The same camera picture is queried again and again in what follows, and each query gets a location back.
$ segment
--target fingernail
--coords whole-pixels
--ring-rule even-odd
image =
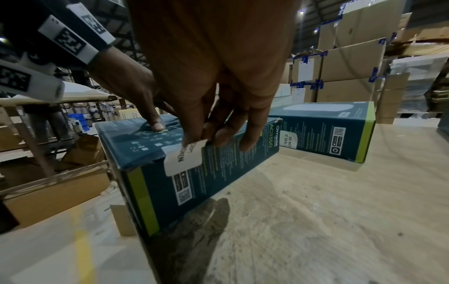
[[[165,129],[164,125],[160,122],[153,124],[154,131],[162,131],[164,129]]]

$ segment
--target wooden table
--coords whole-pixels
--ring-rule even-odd
[[[377,125],[366,163],[282,148],[148,246],[162,283],[449,283],[449,142]]]

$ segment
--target plastic-wrapped stack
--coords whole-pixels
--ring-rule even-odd
[[[428,110],[424,94],[430,90],[448,58],[449,54],[440,53],[393,60],[391,74],[410,73],[400,112]]]

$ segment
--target green stripe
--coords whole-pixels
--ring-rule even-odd
[[[140,215],[144,220],[146,231],[151,236],[159,232],[159,224],[154,213],[153,204],[151,203],[150,194],[146,188],[144,175],[140,167],[128,172],[128,180],[131,184],[132,192],[137,201]]]
[[[373,133],[376,117],[374,115],[374,103],[369,102],[368,112],[366,114],[365,125],[363,127],[362,138],[360,139],[359,149],[357,150],[357,156],[355,161],[357,163],[363,163],[365,161],[366,153],[368,151],[369,141],[371,140],[371,134]]]

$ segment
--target warehouse ceiling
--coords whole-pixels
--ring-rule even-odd
[[[134,42],[123,0],[81,0],[99,22],[116,38],[114,45],[148,67],[139,45]],[[318,45],[319,26],[335,19],[341,4],[348,0],[304,0],[296,18],[292,53]],[[449,20],[446,0],[406,0],[404,13],[413,12],[409,28]]]

